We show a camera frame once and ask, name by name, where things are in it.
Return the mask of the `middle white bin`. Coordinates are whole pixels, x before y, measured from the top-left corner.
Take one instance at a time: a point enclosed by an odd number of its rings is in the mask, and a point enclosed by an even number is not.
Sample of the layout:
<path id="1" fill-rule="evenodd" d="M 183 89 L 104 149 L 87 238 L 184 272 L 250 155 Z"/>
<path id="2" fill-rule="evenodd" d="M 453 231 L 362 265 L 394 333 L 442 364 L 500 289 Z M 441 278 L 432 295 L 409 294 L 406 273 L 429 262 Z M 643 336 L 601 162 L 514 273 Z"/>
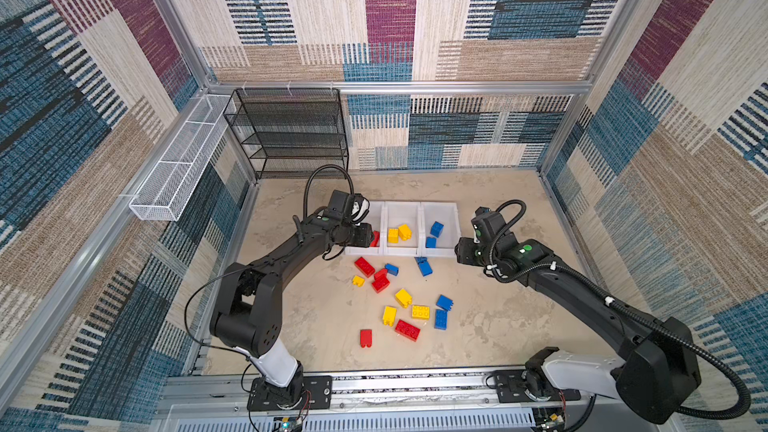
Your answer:
<path id="1" fill-rule="evenodd" d="M 385 201 L 382 208 L 383 254 L 416 257 L 425 239 L 419 202 Z"/>

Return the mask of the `yellow lego cluster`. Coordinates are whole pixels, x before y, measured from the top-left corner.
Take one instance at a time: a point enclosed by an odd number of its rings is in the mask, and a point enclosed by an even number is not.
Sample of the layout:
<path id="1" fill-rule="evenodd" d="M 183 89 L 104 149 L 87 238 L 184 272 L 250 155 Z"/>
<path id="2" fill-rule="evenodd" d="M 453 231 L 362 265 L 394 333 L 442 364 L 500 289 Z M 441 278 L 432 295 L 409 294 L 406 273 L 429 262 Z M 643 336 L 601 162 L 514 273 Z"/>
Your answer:
<path id="1" fill-rule="evenodd" d="M 405 289 L 400 289 L 395 294 L 395 299 L 396 299 L 397 303 L 402 308 L 405 308 L 405 309 L 410 307 L 412 305 L 412 303 L 413 303 L 413 298 L 412 298 L 411 294 L 407 290 L 405 290 Z"/>

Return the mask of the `large red lego top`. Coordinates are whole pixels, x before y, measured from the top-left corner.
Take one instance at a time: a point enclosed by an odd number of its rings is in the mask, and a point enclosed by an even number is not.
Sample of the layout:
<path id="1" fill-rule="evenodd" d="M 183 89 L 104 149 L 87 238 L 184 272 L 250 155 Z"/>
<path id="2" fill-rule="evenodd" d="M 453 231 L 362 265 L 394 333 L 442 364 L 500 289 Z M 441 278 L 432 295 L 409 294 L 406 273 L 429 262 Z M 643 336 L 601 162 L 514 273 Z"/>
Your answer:
<path id="1" fill-rule="evenodd" d="M 357 258 L 354 265 L 365 277 L 371 277 L 376 273 L 376 269 L 364 257 Z"/>

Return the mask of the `aluminium front rail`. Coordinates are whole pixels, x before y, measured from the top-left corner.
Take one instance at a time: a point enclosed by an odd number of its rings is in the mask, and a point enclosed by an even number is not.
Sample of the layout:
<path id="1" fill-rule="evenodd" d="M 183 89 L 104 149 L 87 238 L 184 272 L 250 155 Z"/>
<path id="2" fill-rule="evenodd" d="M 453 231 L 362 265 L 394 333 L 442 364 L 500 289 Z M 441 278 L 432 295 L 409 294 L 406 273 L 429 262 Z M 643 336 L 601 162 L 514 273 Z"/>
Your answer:
<path id="1" fill-rule="evenodd" d="M 252 374 L 167 381 L 153 431 L 653 431 L 623 403 L 585 391 L 537 402 L 520 366 L 308 372 L 290 409 L 258 404 Z"/>

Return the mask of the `right white bin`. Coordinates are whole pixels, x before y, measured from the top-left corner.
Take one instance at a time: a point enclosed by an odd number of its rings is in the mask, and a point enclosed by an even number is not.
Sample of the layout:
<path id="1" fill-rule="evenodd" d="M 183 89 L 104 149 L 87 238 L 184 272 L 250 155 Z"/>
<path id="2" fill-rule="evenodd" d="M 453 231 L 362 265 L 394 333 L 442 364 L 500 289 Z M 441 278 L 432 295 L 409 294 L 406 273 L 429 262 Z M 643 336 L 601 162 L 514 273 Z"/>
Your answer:
<path id="1" fill-rule="evenodd" d="M 454 258 L 461 237 L 458 206 L 455 202 L 422 202 L 424 238 L 420 247 L 428 258 Z"/>

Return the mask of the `yellow lego hollow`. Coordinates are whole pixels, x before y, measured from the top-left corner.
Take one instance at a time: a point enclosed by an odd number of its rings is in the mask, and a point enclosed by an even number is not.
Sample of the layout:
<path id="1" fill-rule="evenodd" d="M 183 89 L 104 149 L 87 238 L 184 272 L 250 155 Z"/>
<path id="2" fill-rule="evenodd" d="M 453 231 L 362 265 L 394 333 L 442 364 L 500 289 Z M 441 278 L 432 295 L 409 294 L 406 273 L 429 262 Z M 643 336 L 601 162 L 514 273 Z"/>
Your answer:
<path id="1" fill-rule="evenodd" d="M 408 241 L 412 238 L 412 230 L 408 224 L 402 224 L 398 228 L 400 241 Z"/>

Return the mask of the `left white bin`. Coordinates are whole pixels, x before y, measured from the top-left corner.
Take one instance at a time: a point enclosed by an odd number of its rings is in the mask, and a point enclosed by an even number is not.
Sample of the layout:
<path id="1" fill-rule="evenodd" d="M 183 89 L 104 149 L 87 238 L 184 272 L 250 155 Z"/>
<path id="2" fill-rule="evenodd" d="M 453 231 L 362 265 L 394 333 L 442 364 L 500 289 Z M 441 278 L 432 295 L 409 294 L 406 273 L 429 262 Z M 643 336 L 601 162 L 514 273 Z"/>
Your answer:
<path id="1" fill-rule="evenodd" d="M 382 217 L 383 217 L 383 211 L 384 211 L 384 202 L 383 201 L 372 201 L 370 204 L 370 212 L 364 219 L 365 223 L 369 223 L 372 226 L 372 230 L 374 232 L 381 232 L 383 229 L 382 226 Z M 362 247 L 347 247 L 345 249 L 345 254 L 349 256 L 380 256 L 383 253 L 383 240 L 379 239 L 377 242 L 377 245 L 375 247 L 370 246 L 367 248 Z"/>

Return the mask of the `large red lego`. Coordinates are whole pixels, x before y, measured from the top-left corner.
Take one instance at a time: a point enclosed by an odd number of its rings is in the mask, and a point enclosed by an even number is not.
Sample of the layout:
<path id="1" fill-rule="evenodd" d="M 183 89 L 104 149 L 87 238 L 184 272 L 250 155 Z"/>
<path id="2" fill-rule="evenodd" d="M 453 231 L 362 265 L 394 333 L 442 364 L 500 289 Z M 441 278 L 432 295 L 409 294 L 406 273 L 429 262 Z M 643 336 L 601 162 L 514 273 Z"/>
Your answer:
<path id="1" fill-rule="evenodd" d="M 371 277 L 376 273 L 376 269 L 364 257 L 357 258 L 354 265 L 365 277 Z"/>
<path id="2" fill-rule="evenodd" d="M 418 340 L 419 335 L 421 333 L 420 328 L 404 320 L 398 320 L 394 330 L 400 336 L 405 337 L 413 342 L 416 342 Z"/>

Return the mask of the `white bin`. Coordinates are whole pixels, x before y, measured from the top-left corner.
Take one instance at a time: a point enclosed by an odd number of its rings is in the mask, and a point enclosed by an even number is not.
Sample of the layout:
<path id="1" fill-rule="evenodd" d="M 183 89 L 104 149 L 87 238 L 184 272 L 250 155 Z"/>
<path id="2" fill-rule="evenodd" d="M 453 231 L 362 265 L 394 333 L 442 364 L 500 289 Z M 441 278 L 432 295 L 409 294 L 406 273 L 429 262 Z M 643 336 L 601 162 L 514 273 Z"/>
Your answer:
<path id="1" fill-rule="evenodd" d="M 424 238 L 420 247 L 428 258 L 454 258 L 461 237 L 458 206 L 455 202 L 422 202 Z"/>
<path id="2" fill-rule="evenodd" d="M 385 201 L 382 208 L 383 254 L 416 257 L 425 239 L 419 202 Z"/>
<path id="3" fill-rule="evenodd" d="M 383 201 L 372 201 L 370 204 L 370 212 L 364 219 L 365 223 L 369 223 L 372 226 L 372 230 L 374 232 L 381 232 L 383 229 L 382 226 L 382 217 L 383 217 L 383 211 L 384 211 L 384 202 Z M 347 247 L 345 249 L 345 254 L 349 256 L 380 256 L 383 253 L 383 240 L 379 239 L 377 242 L 377 245 L 375 247 L 370 246 L 367 248 L 362 247 Z"/>

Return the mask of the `red lego long cluster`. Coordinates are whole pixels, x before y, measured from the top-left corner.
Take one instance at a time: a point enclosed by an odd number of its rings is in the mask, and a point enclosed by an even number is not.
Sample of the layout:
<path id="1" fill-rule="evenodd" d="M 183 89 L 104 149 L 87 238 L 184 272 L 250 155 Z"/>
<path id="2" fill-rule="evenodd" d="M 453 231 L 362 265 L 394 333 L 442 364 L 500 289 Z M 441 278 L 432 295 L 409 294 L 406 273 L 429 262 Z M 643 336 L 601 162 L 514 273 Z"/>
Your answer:
<path id="1" fill-rule="evenodd" d="M 380 242 L 380 232 L 379 231 L 374 231 L 373 232 L 373 240 L 370 243 L 370 247 L 371 248 L 378 247 L 379 246 L 379 242 Z"/>

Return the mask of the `small blue lego top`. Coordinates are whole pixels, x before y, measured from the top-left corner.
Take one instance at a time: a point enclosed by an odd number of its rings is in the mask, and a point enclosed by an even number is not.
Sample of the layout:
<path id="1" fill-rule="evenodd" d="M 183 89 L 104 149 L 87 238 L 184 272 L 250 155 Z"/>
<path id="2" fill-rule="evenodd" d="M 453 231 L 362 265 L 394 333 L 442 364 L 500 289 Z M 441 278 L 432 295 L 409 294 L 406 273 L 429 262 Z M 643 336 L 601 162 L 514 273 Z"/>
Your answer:
<path id="1" fill-rule="evenodd" d="M 398 276 L 399 275 L 399 268 L 397 266 L 393 265 L 393 264 L 387 263 L 385 265 L 385 269 L 387 270 L 387 272 L 390 275 L 393 275 L 393 276 Z"/>

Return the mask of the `small red lego bottom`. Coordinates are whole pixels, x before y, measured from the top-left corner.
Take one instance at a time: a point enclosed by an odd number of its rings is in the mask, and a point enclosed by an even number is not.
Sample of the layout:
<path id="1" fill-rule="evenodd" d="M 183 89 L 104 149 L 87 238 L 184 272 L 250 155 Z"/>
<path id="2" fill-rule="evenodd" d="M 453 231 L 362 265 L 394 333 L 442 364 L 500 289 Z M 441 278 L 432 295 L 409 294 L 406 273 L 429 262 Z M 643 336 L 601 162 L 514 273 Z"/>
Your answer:
<path id="1" fill-rule="evenodd" d="M 373 332 L 371 329 L 362 329 L 359 333 L 359 345 L 361 348 L 371 348 L 373 345 Z"/>

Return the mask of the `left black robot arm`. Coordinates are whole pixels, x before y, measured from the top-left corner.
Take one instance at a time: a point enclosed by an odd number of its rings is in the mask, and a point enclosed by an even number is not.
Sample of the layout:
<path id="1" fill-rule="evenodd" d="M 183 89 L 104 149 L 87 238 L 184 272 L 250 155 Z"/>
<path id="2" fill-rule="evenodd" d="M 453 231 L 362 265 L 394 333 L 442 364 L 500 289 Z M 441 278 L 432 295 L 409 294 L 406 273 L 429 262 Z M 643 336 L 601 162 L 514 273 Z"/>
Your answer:
<path id="1" fill-rule="evenodd" d="M 329 203 L 309 211 L 312 182 L 329 171 L 346 179 L 346 192 L 335 190 Z M 261 383 L 249 393 L 264 396 L 278 407 L 297 405 L 306 397 L 303 367 L 280 339 L 285 287 L 315 258 L 332 260 L 335 246 L 366 248 L 374 234 L 364 221 L 370 202 L 357 193 L 348 171 L 324 164 L 307 179 L 302 215 L 294 216 L 295 232 L 265 256 L 247 265 L 232 263 L 225 272 L 205 285 L 217 283 L 209 332 L 222 349 L 241 355 L 261 374 Z"/>

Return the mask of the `yellow studded lego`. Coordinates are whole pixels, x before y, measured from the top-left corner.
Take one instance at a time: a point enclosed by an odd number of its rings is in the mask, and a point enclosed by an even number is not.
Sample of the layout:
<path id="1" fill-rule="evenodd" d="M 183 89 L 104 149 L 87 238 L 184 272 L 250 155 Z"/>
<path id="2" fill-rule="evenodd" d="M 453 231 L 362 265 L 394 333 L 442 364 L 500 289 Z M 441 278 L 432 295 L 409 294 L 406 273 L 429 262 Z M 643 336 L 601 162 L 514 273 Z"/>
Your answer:
<path id="1" fill-rule="evenodd" d="M 424 305 L 411 306 L 411 317 L 413 319 L 426 321 L 430 319 L 430 316 L 431 316 L 431 308 L 429 306 L 424 306 Z"/>

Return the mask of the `red lego cluster upper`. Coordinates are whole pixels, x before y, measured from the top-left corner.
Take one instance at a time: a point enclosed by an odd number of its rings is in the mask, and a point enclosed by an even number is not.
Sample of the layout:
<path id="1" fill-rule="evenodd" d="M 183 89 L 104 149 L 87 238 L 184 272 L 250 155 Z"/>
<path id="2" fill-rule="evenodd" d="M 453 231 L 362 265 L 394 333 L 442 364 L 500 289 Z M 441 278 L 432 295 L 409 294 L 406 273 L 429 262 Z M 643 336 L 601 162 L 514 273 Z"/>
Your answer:
<path id="1" fill-rule="evenodd" d="M 387 268 L 383 268 L 377 271 L 373 275 L 373 281 L 371 285 L 376 293 L 380 293 L 385 290 L 390 285 L 389 270 Z"/>

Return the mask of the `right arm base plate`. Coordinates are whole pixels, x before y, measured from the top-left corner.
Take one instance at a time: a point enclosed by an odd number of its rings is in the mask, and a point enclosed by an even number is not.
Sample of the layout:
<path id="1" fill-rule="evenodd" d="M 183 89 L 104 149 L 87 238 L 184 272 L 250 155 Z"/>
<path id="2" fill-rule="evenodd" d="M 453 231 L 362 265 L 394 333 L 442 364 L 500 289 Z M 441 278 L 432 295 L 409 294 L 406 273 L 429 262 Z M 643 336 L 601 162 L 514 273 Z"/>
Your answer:
<path id="1" fill-rule="evenodd" d="M 485 385 L 494 390 L 500 403 L 562 402 L 581 399 L 573 389 L 555 388 L 541 372 L 528 369 L 502 369 L 490 373 Z"/>

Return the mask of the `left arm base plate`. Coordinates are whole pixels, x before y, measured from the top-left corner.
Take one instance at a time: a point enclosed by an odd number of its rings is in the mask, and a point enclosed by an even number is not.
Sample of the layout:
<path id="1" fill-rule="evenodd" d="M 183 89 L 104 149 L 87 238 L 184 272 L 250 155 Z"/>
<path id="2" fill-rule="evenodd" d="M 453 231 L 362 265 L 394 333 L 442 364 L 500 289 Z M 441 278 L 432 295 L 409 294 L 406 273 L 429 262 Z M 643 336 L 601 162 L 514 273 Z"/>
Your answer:
<path id="1" fill-rule="evenodd" d="M 249 391 L 247 410 L 327 410 L 330 408 L 332 391 L 333 378 L 330 375 L 303 377 L 300 381 L 292 381 L 286 388 L 279 388 L 263 378 L 257 378 Z"/>

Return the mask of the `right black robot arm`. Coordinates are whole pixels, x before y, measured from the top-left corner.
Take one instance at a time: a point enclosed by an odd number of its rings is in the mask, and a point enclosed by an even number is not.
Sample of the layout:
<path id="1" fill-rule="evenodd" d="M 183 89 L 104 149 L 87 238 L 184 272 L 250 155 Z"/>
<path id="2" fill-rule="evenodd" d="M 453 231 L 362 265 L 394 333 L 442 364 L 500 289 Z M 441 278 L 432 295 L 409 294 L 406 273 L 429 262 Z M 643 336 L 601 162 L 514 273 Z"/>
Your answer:
<path id="1" fill-rule="evenodd" d="M 504 219 L 501 208 L 475 211 L 472 236 L 460 238 L 454 248 L 457 262 L 481 267 L 499 283 L 518 282 L 552 299 L 602 338 L 622 361 L 587 375 L 568 371 L 558 348 L 545 348 L 526 364 L 535 394 L 551 385 L 613 396 L 654 424 L 666 422 L 675 413 L 732 420 L 749 411 L 752 398 L 745 382 L 724 361 L 695 344 L 686 324 L 674 317 L 662 321 L 614 297 L 535 239 L 519 241 L 511 229 L 527 206 L 522 200 L 514 203 L 520 210 L 511 220 Z M 721 410 L 685 406 L 702 383 L 701 361 L 730 381 L 737 394 L 734 405 Z"/>

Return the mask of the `large red lego bottom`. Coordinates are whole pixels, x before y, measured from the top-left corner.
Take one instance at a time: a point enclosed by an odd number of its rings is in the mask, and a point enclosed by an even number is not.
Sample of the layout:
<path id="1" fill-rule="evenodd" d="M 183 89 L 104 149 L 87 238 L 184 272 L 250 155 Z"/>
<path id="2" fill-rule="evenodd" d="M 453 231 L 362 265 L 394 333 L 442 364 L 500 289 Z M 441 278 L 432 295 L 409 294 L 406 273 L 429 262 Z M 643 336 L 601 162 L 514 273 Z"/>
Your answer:
<path id="1" fill-rule="evenodd" d="M 420 328 L 404 320 L 398 320 L 394 330 L 400 336 L 405 337 L 413 342 L 416 342 L 418 340 L 419 335 L 421 333 Z"/>

